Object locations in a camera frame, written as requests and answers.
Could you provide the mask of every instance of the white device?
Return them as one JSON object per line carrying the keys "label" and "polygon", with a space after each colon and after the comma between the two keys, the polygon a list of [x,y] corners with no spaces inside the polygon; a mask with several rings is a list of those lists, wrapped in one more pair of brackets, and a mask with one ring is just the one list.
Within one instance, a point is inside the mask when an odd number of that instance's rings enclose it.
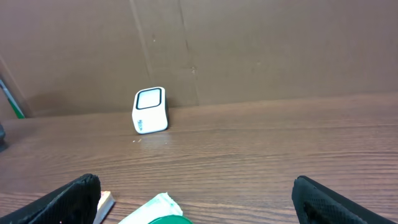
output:
{"label": "white device", "polygon": [[138,91],[131,116],[139,134],[166,130],[169,126],[169,109],[164,88],[154,87]]}

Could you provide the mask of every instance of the desk surface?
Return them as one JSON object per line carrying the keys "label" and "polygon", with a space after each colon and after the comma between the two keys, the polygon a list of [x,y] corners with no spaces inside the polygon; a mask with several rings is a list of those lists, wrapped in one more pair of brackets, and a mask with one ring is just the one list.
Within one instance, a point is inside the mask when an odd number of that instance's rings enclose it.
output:
{"label": "desk surface", "polygon": [[398,94],[170,110],[168,131],[138,135],[129,113],[4,123],[0,216],[76,177],[99,175],[117,223],[168,192],[194,223],[298,223],[307,175],[398,222]]}

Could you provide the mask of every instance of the device display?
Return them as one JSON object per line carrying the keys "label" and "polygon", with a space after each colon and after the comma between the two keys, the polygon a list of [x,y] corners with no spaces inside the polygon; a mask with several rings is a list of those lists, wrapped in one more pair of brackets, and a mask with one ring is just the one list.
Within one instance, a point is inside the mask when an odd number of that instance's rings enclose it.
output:
{"label": "device display", "polygon": [[141,110],[153,106],[159,106],[162,98],[161,94],[162,90],[160,88],[141,91],[138,94],[137,109]]}

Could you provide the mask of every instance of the green pen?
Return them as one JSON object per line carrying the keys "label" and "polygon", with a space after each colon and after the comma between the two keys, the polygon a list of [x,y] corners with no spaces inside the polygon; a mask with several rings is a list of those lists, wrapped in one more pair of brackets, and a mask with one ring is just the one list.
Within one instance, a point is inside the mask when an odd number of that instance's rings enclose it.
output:
{"label": "green pen", "polygon": [[14,110],[15,114],[17,115],[17,118],[24,119],[25,116],[24,116],[22,110],[19,108],[14,97],[12,97],[10,91],[8,91],[6,85],[4,84],[4,82],[2,80],[0,80],[0,86],[1,86],[2,90],[4,91],[4,94],[6,94],[8,102],[10,102],[12,109]]}

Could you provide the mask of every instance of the green lid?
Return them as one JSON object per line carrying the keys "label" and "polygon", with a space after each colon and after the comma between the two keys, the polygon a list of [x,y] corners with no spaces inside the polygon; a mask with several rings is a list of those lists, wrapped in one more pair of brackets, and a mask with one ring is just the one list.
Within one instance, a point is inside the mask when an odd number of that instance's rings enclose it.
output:
{"label": "green lid", "polygon": [[168,215],[160,217],[149,224],[193,224],[189,219],[180,215]]}

